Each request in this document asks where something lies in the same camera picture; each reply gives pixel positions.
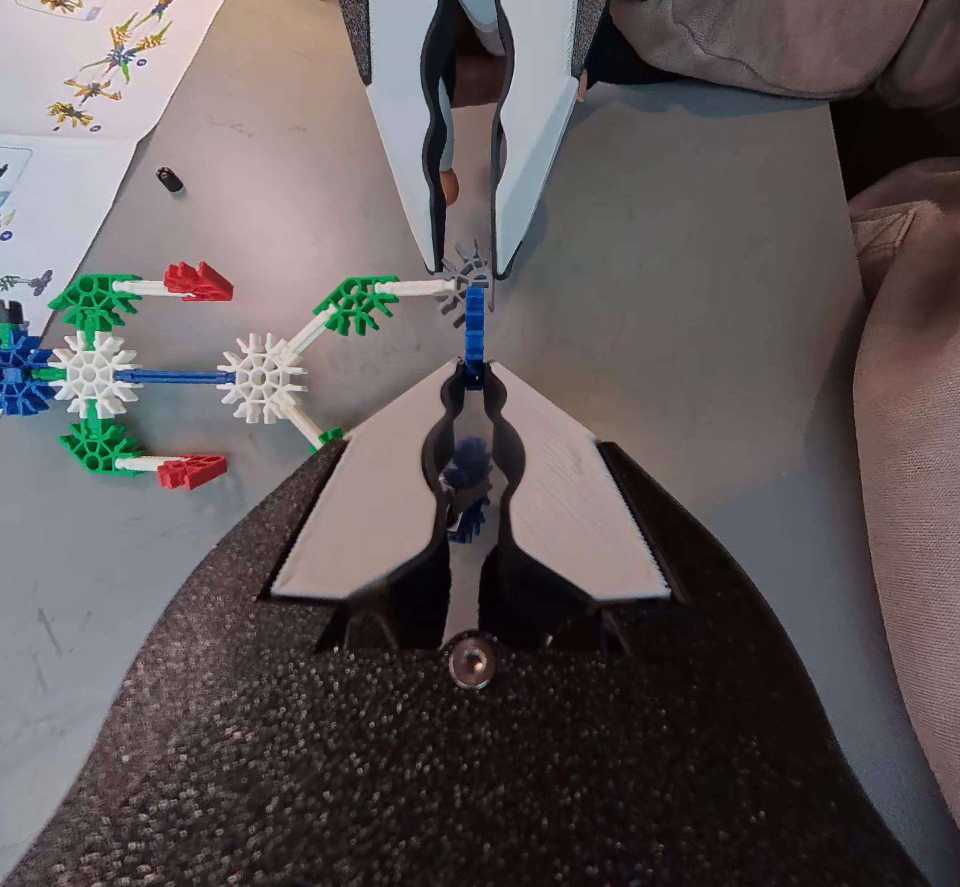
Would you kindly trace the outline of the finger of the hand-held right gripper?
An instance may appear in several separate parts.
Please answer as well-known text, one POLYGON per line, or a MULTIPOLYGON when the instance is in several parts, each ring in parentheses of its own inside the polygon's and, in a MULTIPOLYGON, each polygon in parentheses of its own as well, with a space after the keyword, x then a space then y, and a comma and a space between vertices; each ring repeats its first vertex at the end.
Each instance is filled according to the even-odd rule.
POLYGON ((450 167, 450 0, 367 0, 366 93, 423 262, 444 256, 450 167))
POLYGON ((491 249, 505 279, 531 225, 578 91, 579 0, 495 0, 507 70, 491 134, 491 249))

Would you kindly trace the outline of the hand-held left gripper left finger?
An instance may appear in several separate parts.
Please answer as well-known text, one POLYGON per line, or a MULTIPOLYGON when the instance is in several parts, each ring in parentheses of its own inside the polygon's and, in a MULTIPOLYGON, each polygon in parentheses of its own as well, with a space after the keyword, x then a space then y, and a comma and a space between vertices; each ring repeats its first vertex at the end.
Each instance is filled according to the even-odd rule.
POLYGON ((441 646, 450 606, 449 501, 440 473, 464 404, 450 360, 355 428, 272 580, 274 599, 335 609, 318 649, 441 646))

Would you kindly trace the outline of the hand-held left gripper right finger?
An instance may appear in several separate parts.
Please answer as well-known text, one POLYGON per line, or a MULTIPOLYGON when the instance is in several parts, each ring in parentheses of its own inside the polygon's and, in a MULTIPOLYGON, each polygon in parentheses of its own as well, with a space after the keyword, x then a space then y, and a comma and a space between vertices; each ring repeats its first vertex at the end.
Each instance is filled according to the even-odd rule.
POLYGON ((506 486, 481 628, 515 649, 623 649, 612 609, 666 602, 671 590, 597 438, 496 362, 484 403, 506 486))

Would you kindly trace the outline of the blue snowflake toy connector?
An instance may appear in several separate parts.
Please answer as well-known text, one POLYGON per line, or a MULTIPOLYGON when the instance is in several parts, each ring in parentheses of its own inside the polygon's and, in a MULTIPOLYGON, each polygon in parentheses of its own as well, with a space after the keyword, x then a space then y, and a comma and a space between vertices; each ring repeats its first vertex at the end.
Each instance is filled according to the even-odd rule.
POLYGON ((463 320, 463 373, 468 390, 481 391, 485 382, 485 309, 486 289, 479 285, 466 288, 463 320))
POLYGON ((450 543, 468 545, 479 536, 490 505, 492 470, 491 450, 483 438, 465 437, 456 444, 440 474, 450 543))

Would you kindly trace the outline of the red toy connector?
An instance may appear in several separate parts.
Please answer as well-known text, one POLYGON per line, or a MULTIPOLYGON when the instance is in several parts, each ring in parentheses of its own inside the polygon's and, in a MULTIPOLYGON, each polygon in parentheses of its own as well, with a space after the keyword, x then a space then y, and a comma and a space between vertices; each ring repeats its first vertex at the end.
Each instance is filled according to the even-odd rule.
POLYGON ((163 286, 188 303, 228 303, 234 298, 234 284, 205 261, 197 267, 186 262, 170 265, 163 286))
POLYGON ((228 465, 227 458, 221 455, 185 455, 166 459, 156 474, 158 483, 166 489, 191 491, 226 474, 228 465))

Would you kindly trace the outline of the construction toy figure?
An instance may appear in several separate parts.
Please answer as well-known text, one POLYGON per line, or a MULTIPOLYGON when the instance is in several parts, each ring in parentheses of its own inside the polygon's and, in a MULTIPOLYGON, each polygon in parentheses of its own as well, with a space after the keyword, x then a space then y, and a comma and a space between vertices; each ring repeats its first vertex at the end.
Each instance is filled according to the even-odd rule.
POLYGON ((87 472, 100 475, 153 474, 166 460, 193 454, 154 456, 129 437, 118 418, 138 401, 147 385, 210 386, 222 391, 222 403, 246 424, 288 422, 318 450, 343 437, 339 428, 322 430, 304 412, 298 394, 305 351, 325 334, 363 336, 377 329, 377 316, 392 315, 391 305, 407 297, 436 297, 443 279, 403 281, 392 275, 351 277, 342 281, 314 310, 306 326, 287 341, 268 334, 250 334, 237 341, 237 351, 209 371, 148 370, 136 364, 137 354, 116 332, 124 314, 137 304, 165 298, 193 304, 168 291, 161 280, 127 274, 94 273, 77 278, 50 307, 62 313, 74 331, 64 346, 46 348, 30 327, 21 303, 2 300, 1 407, 3 416, 37 416, 53 401, 64 402, 78 421, 60 438, 69 454, 87 472))

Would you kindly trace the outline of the grey snowflake toy connector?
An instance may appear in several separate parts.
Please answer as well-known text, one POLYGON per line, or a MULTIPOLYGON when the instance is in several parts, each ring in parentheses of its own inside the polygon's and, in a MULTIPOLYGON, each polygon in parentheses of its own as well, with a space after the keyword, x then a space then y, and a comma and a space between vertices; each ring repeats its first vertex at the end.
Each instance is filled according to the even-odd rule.
POLYGON ((455 256, 442 261, 441 279, 446 288, 435 296, 441 317, 450 321, 453 329, 462 329, 467 318, 467 291, 475 286, 482 289, 486 312, 495 311, 496 285, 488 252, 481 250, 478 241, 471 247, 454 245, 455 256))

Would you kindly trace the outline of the person's right forearm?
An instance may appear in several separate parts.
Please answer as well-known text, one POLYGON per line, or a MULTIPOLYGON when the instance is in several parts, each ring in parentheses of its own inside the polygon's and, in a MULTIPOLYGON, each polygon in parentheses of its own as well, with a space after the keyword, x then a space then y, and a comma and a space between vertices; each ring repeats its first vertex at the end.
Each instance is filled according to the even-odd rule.
POLYGON ((679 75, 787 97, 958 103, 959 0, 612 0, 610 12, 644 62, 679 75))

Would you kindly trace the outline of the grey desk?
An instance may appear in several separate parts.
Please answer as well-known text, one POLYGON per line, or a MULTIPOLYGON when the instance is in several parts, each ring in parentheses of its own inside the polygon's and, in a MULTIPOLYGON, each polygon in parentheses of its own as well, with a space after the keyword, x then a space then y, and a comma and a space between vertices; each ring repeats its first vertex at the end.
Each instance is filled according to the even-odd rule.
MULTIPOLYGON (((426 275, 337 0, 225 0, 83 269, 210 263, 226 304, 152 299, 148 369, 288 337, 350 276, 426 275), (160 183, 168 166, 184 191, 160 183)), ((851 384, 864 307, 830 113, 675 81, 577 105, 486 349, 618 443, 777 613, 846 758, 932 884, 958 831, 906 715, 860 503, 851 384)), ((208 387, 150 386, 122 422, 228 456, 195 491, 100 477, 63 404, 2 418, 2 875, 72 785, 122 676, 210 548, 306 460, 208 387)))

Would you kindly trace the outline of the person's right hand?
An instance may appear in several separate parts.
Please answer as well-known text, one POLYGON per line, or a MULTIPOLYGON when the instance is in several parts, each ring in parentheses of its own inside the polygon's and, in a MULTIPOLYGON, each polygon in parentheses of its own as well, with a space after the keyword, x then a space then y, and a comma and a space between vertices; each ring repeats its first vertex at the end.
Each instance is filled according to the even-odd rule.
POLYGON ((439 161, 441 190, 448 206, 459 196, 459 181, 453 170, 453 108, 483 106, 498 101, 505 61, 487 53, 450 53, 438 83, 438 103, 446 136, 439 161))

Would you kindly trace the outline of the folded instruction sheet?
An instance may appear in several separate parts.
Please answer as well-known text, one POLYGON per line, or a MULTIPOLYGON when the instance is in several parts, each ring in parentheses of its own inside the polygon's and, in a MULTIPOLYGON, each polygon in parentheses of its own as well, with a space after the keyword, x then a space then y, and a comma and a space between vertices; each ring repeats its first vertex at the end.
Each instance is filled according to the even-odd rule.
POLYGON ((42 333, 224 0, 1 0, 2 299, 42 333))

